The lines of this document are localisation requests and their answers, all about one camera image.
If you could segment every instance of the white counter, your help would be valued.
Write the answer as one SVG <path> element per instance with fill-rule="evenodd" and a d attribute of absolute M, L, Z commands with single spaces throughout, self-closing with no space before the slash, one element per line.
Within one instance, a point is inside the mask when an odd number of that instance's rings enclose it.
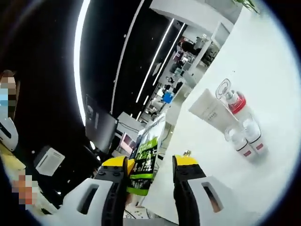
<path fill-rule="evenodd" d="M 260 121 L 269 155 L 250 164 L 223 134 L 188 109 L 208 88 L 229 78 Z M 191 150 L 207 176 L 230 187 L 243 206 L 267 213 L 289 185 L 301 140 L 301 89 L 291 46 L 268 16 L 243 8 L 218 56 L 182 105 L 166 156 L 143 205 L 178 222 L 173 199 L 172 156 Z"/>

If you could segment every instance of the led light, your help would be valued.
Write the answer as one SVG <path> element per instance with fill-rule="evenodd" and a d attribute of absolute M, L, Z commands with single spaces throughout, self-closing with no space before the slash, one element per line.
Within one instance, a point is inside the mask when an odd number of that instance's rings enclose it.
<path fill-rule="evenodd" d="M 163 36 L 163 39 L 162 39 L 161 42 L 160 42 L 160 45 L 159 45 L 159 47 L 158 47 L 158 49 L 157 49 L 157 51 L 156 51 L 156 54 L 155 54 L 155 56 L 154 56 L 154 58 L 153 58 L 153 60 L 152 60 L 152 62 L 151 62 L 150 68 L 149 68 L 149 70 L 148 70 L 148 72 L 147 72 L 147 74 L 146 74 L 146 76 L 145 76 L 145 79 L 144 79 L 143 84 L 142 84 L 142 86 L 141 86 L 141 89 L 140 89 L 140 91 L 139 91 L 138 97 L 137 97 L 137 99 L 136 99 L 136 103 L 138 103 L 138 101 L 139 101 L 139 98 L 140 98 L 140 95 L 141 95 L 141 93 L 142 93 L 143 87 L 144 87 L 144 85 L 145 85 L 145 83 L 146 83 L 147 77 L 149 76 L 149 74 L 150 74 L 150 72 L 151 72 L 151 69 L 152 69 L 152 67 L 153 67 L 153 65 L 154 65 L 154 63 L 155 63 L 155 60 L 156 60 L 156 58 L 157 58 L 157 55 L 158 55 L 158 53 L 159 53 L 159 51 L 160 51 L 160 49 L 161 49 L 161 47 L 162 47 L 162 44 L 163 44 L 163 42 L 164 42 L 164 40 L 165 40 L 165 38 L 166 38 L 166 36 L 167 36 L 167 33 L 169 32 L 171 26 L 173 25 L 173 22 L 174 22 L 174 19 L 172 19 L 172 21 L 170 22 L 170 24 L 169 24 L 169 26 L 168 26 L 168 28 L 167 28 L 167 30 L 166 30 L 164 36 Z"/>
<path fill-rule="evenodd" d="M 138 121 L 140 115 L 141 115 L 141 112 L 139 112 L 139 114 L 138 114 L 138 116 L 137 116 L 137 118 L 136 118 L 136 121 Z"/>
<path fill-rule="evenodd" d="M 147 100 L 149 99 L 149 96 L 147 96 L 146 97 L 146 99 L 145 99 L 145 101 L 144 101 L 144 103 L 143 103 L 143 105 L 145 105 L 146 104 L 146 102 L 147 102 Z"/>
<path fill-rule="evenodd" d="M 166 61 L 168 60 L 168 57 L 169 57 L 171 51 L 173 51 L 174 45 L 175 45 L 175 43 L 177 42 L 177 40 L 178 40 L 178 38 L 179 38 L 179 36 L 180 36 L 182 30 L 184 29 L 184 26 L 185 26 L 185 24 L 183 24 L 183 26 L 182 26 L 181 29 L 179 30 L 179 33 L 178 33 L 177 37 L 175 38 L 174 43 L 173 43 L 173 45 L 171 46 L 171 48 L 170 48 L 170 50 L 169 50 L 169 52 L 168 52 L 168 54 L 167 54 L 165 60 L 163 61 L 163 64 L 161 65 L 161 68 L 160 68 L 160 70 L 159 70 L 159 72 L 158 72 L 158 74 L 157 74 L 157 76 L 156 76 L 156 78 L 155 78 L 155 80 L 154 80 L 154 83 L 152 84 L 153 86 L 156 84 L 156 81 L 157 81 L 159 75 L 161 74 L 161 72 L 162 72 L 162 70 L 163 70 L 163 68 L 164 68 L 164 65 L 165 65 Z"/>
<path fill-rule="evenodd" d="M 81 95 L 81 87 L 80 87 L 79 55 L 80 55 L 81 34 L 83 31 L 84 21 L 85 21 L 89 4 L 90 4 L 90 0 L 84 0 L 79 13 L 79 18 L 77 20 L 75 41 L 74 41 L 74 61 L 73 61 L 75 91 L 77 96 L 77 102 L 79 104 L 79 113 L 81 115 L 81 119 L 83 121 L 84 126 L 86 125 L 86 114 L 85 114 L 84 103 L 83 103 L 83 99 Z"/>
<path fill-rule="evenodd" d="M 90 145 L 91 145 L 92 149 L 95 150 L 95 145 L 92 141 L 90 141 Z"/>

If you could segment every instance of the person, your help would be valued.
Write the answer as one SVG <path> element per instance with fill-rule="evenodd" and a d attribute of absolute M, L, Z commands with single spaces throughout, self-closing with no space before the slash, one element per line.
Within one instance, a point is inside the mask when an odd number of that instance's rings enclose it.
<path fill-rule="evenodd" d="M 173 84 L 174 83 L 174 79 L 172 77 L 168 77 L 166 76 L 166 79 L 169 83 Z"/>
<path fill-rule="evenodd" d="M 179 42 L 178 46 L 180 46 L 184 52 L 189 52 L 195 56 L 197 56 L 201 51 L 201 48 L 194 49 L 194 44 L 187 41 Z"/>

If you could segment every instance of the white tube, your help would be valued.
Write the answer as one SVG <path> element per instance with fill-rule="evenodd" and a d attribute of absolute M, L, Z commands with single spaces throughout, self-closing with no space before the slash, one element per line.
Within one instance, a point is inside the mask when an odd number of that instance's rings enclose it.
<path fill-rule="evenodd" d="M 208 89 L 205 89 L 189 111 L 221 133 L 224 133 L 231 125 L 238 125 L 237 119 Z"/>

